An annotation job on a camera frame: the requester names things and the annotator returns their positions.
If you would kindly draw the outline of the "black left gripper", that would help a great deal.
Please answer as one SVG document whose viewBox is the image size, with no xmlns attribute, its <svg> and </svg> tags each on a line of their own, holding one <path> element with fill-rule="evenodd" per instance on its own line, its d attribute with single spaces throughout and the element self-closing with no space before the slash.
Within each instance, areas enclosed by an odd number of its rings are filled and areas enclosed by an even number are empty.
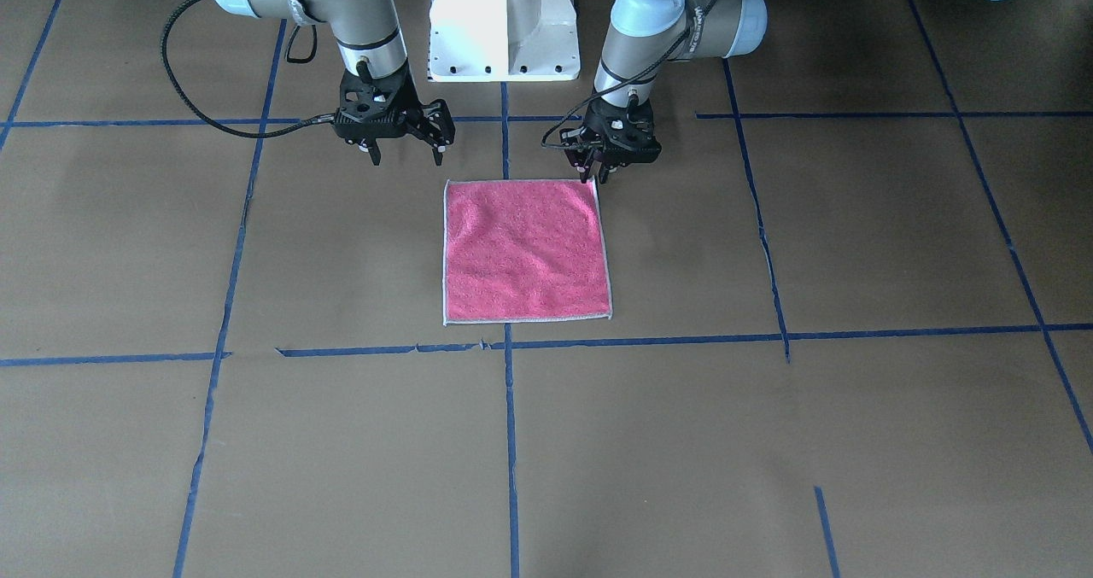
<svg viewBox="0 0 1093 578">
<path fill-rule="evenodd" d="M 581 126 L 564 128 L 559 142 L 581 184 L 593 178 L 596 161 L 602 165 L 601 182 L 606 184 L 618 166 L 653 163 L 661 153 L 653 135 L 653 101 L 621 108 L 608 101 L 591 101 Z"/>
</svg>

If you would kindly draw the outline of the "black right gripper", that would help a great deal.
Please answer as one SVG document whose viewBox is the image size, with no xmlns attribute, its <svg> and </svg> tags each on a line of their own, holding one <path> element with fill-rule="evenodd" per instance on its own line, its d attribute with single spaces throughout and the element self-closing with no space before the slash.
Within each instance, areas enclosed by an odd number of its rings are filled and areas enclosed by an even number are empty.
<svg viewBox="0 0 1093 578">
<path fill-rule="evenodd" d="M 343 71 L 339 107 L 332 122 L 343 141 L 362 143 L 373 166 L 380 166 L 378 139 L 414 135 L 432 149 L 435 165 L 454 143 L 453 113 L 445 101 L 422 106 L 407 67 L 381 79 L 361 79 Z"/>
</svg>

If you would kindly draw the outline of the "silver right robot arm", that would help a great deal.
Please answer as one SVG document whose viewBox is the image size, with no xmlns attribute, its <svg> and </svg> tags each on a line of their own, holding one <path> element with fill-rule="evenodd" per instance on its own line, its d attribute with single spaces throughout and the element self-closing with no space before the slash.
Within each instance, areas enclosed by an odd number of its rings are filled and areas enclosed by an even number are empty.
<svg viewBox="0 0 1093 578">
<path fill-rule="evenodd" d="M 442 99 L 422 103 L 407 60 L 393 0 L 214 0 L 248 17 L 278 17 L 302 26 L 328 25 L 344 63 L 334 114 L 321 115 L 336 135 L 380 162 L 380 139 L 413 135 L 436 165 L 454 142 L 453 114 Z"/>
</svg>

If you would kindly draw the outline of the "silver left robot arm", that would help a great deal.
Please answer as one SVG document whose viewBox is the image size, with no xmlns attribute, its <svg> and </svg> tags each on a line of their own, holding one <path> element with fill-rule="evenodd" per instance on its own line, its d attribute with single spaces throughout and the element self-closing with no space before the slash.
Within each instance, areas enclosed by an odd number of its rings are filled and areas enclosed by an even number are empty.
<svg viewBox="0 0 1093 578">
<path fill-rule="evenodd" d="M 541 138 L 561 151 L 581 182 L 653 163 L 653 86 L 667 63 L 752 54 L 765 37 L 764 0 L 614 0 L 593 90 Z"/>
</svg>

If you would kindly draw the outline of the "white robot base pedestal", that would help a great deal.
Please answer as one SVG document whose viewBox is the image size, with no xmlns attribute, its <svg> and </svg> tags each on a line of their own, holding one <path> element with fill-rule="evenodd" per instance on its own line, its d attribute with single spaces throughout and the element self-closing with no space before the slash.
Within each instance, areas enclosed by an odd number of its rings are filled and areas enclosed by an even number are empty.
<svg viewBox="0 0 1093 578">
<path fill-rule="evenodd" d="M 430 0 L 437 83 L 571 81 L 581 72 L 576 0 Z"/>
</svg>

